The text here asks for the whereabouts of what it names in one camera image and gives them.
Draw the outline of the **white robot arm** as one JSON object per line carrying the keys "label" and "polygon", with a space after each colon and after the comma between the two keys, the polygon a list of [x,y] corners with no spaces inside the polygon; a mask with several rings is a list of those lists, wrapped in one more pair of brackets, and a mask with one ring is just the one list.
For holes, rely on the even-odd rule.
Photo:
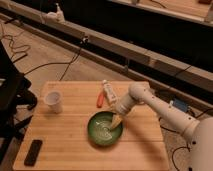
{"label": "white robot arm", "polygon": [[172,125],[192,145],[189,171],[213,171],[213,117],[199,121],[153,95],[141,83],[132,83],[128,92],[114,106],[116,115],[110,128],[116,128],[125,115],[138,103],[144,102]]}

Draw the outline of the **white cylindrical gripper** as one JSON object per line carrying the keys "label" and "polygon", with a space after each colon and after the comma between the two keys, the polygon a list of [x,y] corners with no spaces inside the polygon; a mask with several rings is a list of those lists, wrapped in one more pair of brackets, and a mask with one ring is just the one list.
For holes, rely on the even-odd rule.
{"label": "white cylindrical gripper", "polygon": [[115,103],[115,111],[117,114],[113,115],[110,129],[111,130],[115,129],[122,122],[122,117],[120,115],[122,116],[127,115],[135,105],[136,105],[136,100],[132,98],[128,93],[122,96]]}

